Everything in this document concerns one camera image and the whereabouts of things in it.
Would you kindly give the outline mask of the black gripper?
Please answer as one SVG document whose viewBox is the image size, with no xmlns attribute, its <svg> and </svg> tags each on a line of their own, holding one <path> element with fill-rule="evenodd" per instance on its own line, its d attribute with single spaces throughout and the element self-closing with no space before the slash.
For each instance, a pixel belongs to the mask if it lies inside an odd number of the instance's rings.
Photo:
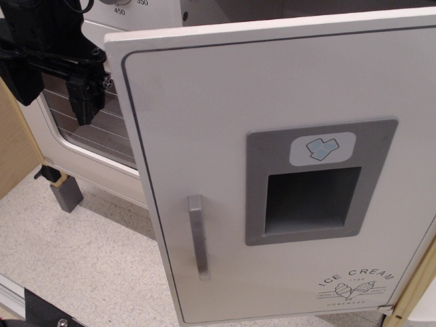
<svg viewBox="0 0 436 327">
<path fill-rule="evenodd" d="M 1 78 L 16 100 L 30 105 L 43 90 L 43 73 L 62 78 L 79 125 L 90 125 L 105 105 L 105 61 L 106 53 L 81 32 L 1 33 Z"/>
</svg>

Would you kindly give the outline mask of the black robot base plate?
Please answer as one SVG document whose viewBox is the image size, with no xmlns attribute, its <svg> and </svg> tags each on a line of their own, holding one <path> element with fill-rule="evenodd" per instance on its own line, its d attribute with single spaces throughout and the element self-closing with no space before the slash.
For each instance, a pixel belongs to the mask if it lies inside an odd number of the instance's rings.
<svg viewBox="0 0 436 327">
<path fill-rule="evenodd" d="M 84 326 L 75 317 L 25 288 L 25 321 L 27 326 L 59 326 L 61 320 L 66 321 L 64 324 L 61 323 L 61 326 Z"/>
</svg>

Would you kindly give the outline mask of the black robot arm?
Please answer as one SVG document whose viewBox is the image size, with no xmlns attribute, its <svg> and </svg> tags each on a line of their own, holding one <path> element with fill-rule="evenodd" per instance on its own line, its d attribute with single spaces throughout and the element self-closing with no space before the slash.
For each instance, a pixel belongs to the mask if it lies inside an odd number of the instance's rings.
<svg viewBox="0 0 436 327">
<path fill-rule="evenodd" d="M 94 2 L 1 1 L 1 79 L 21 104 L 44 90 L 43 75 L 65 81 L 79 125 L 88 125 L 105 106 L 111 85 L 106 53 L 82 33 Z"/>
</svg>

